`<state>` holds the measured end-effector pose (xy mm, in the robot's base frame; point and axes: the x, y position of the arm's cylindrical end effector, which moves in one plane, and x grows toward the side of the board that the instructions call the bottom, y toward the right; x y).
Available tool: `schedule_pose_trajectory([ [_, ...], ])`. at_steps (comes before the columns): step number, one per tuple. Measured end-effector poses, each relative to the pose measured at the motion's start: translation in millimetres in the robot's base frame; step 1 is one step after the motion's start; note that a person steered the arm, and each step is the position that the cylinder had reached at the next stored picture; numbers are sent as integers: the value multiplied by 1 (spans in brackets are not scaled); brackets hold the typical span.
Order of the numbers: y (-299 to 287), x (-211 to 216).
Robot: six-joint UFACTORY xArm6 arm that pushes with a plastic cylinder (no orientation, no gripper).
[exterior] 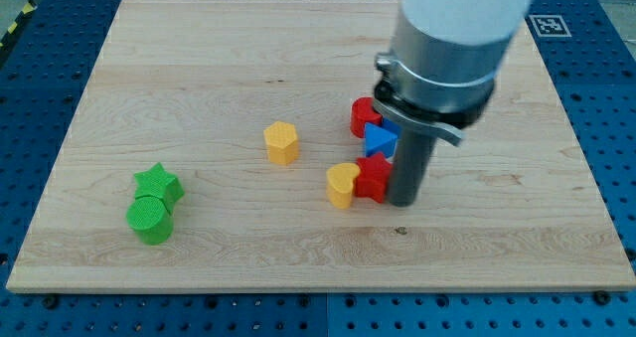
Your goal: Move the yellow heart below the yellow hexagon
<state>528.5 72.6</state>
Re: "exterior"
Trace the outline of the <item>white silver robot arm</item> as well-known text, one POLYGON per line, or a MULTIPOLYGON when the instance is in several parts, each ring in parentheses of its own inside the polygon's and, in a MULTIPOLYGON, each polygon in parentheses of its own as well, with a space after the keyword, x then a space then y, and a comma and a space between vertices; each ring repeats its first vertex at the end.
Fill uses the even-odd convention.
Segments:
POLYGON ((400 0, 390 46, 376 56, 374 106, 416 148, 462 129, 487 105, 533 0, 400 0))

